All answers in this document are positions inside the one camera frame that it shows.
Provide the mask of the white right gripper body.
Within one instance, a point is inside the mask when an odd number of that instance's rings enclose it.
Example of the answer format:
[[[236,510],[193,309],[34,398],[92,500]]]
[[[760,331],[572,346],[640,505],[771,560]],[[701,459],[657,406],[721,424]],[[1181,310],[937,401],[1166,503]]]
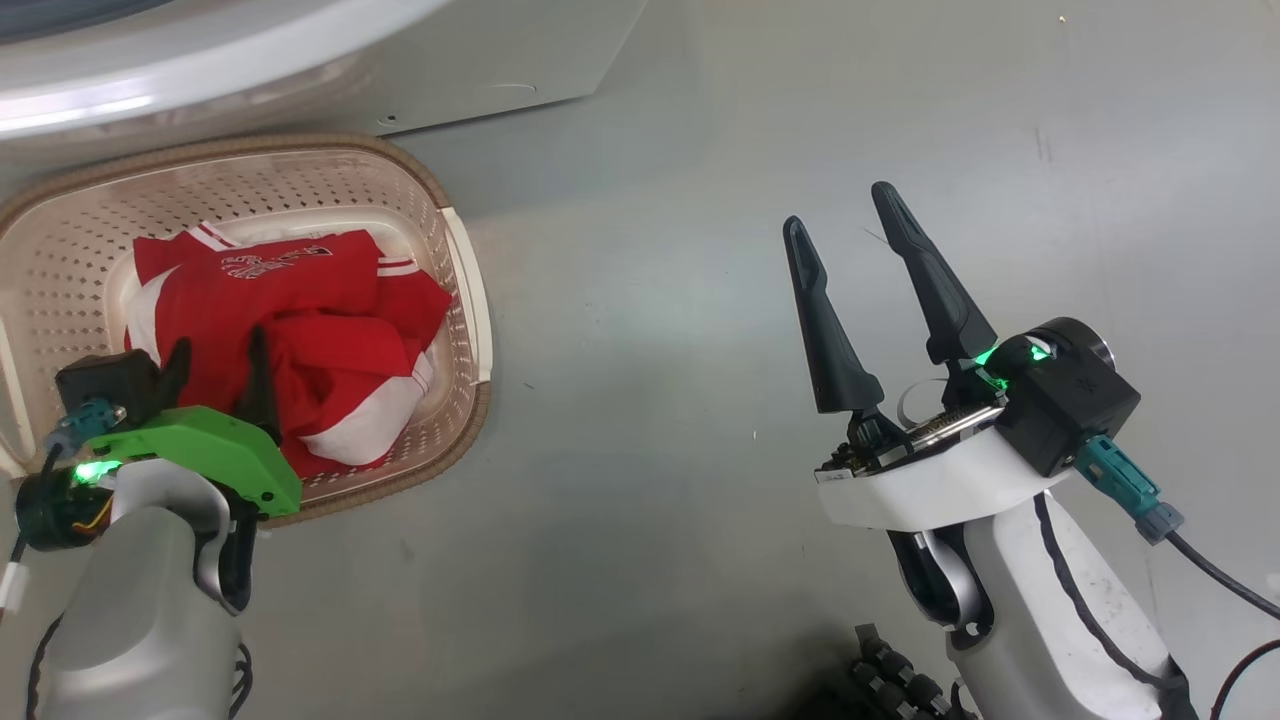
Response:
[[[1000,406],[946,413],[910,437],[916,452],[887,468],[817,469],[828,519],[846,527],[922,532],[987,518],[1068,478],[1042,477],[998,433]]]

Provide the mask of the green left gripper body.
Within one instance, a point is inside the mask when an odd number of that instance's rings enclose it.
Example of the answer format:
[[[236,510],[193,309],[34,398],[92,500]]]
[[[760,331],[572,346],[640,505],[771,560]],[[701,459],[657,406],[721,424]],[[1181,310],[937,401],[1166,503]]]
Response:
[[[301,507],[302,480],[270,434],[210,407],[123,423],[93,437],[90,450],[93,456],[76,464],[78,489],[120,489],[125,466],[163,460],[206,480],[234,518],[284,518]]]

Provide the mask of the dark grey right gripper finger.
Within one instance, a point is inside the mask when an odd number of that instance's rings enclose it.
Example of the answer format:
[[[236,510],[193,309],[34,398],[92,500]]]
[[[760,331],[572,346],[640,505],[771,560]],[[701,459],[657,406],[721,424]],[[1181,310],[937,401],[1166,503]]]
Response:
[[[895,186],[878,181],[870,196],[884,240],[908,269],[929,332],[931,363],[975,361],[996,347],[997,333]]]
[[[783,223],[783,246],[817,411],[878,413],[884,391],[861,365],[829,301],[826,266],[799,217]]]

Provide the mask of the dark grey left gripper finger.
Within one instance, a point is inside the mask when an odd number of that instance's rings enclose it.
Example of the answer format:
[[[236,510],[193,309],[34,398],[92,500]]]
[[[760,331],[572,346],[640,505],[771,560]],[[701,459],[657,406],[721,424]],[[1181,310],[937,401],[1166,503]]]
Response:
[[[275,446],[282,445],[276,392],[268,333],[253,327],[247,351],[250,370],[244,388],[236,401],[236,418],[262,430]]]
[[[189,380],[192,354],[191,340],[179,338],[166,361],[152,361],[154,409],[151,416],[180,405],[180,396]]]

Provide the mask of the red and white garment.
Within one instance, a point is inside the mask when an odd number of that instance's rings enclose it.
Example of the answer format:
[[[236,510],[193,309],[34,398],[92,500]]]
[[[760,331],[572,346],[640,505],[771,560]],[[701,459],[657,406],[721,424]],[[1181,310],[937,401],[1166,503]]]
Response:
[[[233,414],[261,333],[280,450],[302,478],[383,462],[433,386],[453,297],[365,229],[237,243],[202,223],[132,251],[127,346],[166,365],[187,340],[180,405]]]

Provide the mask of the right gripper black motor cylinder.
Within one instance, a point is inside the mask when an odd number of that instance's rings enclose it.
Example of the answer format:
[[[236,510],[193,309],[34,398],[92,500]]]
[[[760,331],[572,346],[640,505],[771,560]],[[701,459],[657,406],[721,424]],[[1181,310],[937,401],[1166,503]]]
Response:
[[[1029,332],[1041,342],[1052,357],[1083,357],[1092,354],[1110,370],[1116,370],[1116,363],[1107,342],[1089,325],[1070,316],[1059,316]]]

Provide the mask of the gripper black motor cylinder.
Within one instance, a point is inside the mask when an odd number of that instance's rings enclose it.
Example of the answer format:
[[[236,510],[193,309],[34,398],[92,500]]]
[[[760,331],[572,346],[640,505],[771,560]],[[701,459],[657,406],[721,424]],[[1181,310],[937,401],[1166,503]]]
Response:
[[[1116,370],[1116,363],[1107,342],[1089,325],[1070,316],[1059,316],[1029,332],[1041,342],[1052,357],[1083,357],[1092,354],[1110,370]]]
[[[52,552],[93,543],[109,524],[114,492],[84,480],[73,466],[24,479],[15,519],[29,550]]]

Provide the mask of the left gripper black motor cylinder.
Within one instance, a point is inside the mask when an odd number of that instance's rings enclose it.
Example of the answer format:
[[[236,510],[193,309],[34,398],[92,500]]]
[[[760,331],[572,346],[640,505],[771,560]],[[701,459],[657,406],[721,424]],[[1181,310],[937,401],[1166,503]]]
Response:
[[[52,552],[93,543],[109,524],[114,492],[84,480],[73,466],[24,479],[15,519],[29,550]]]

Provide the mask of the cream perforated laundry basket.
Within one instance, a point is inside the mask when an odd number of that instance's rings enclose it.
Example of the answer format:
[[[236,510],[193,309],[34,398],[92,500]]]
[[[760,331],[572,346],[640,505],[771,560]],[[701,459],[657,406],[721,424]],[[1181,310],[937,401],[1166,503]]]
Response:
[[[306,479],[301,510],[270,528],[420,486],[472,447],[492,404],[492,319],[470,237],[436,178],[374,137],[244,136],[63,170],[0,204],[0,479],[37,471],[61,411],[55,372],[122,350],[140,287],[133,240],[200,222],[238,241],[366,229],[452,295],[431,347],[435,380],[389,459]]]

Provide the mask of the white washing machine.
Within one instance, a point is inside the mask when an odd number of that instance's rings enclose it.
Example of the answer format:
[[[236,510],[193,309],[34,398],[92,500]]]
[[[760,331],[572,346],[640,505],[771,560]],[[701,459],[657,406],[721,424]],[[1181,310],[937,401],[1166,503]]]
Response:
[[[593,94],[649,0],[0,0],[0,146],[385,135]]]

